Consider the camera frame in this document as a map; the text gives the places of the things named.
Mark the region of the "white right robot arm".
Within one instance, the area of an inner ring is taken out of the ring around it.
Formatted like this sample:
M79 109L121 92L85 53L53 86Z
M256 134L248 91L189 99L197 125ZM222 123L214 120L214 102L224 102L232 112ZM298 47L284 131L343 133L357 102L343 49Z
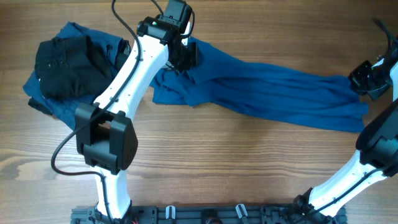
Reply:
M295 223L327 223L364 189L397 174L397 62L384 58L371 70L377 68L392 86L392 103L364 128L355 153L337 173L295 199L291 211L298 215Z

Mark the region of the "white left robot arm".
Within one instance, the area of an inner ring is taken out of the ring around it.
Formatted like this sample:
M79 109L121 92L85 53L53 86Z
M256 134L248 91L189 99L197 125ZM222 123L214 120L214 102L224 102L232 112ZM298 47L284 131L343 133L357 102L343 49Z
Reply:
M192 66L195 52L188 44L193 21L145 18L124 65L93 104L81 104L75 113L76 147L96 177L99 201L97 223L132 223L132 202L127 191L127 168L136 154L134 117L156 73L167 65L178 70Z

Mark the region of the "blue polo shirt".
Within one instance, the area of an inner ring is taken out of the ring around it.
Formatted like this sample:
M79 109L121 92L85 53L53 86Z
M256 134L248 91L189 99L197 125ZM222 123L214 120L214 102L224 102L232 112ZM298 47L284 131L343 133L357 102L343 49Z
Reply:
M152 101L191 107L214 103L237 113L313 128L359 133L368 105L346 77L322 77L269 63L244 62L191 38L198 65L176 75L159 71Z

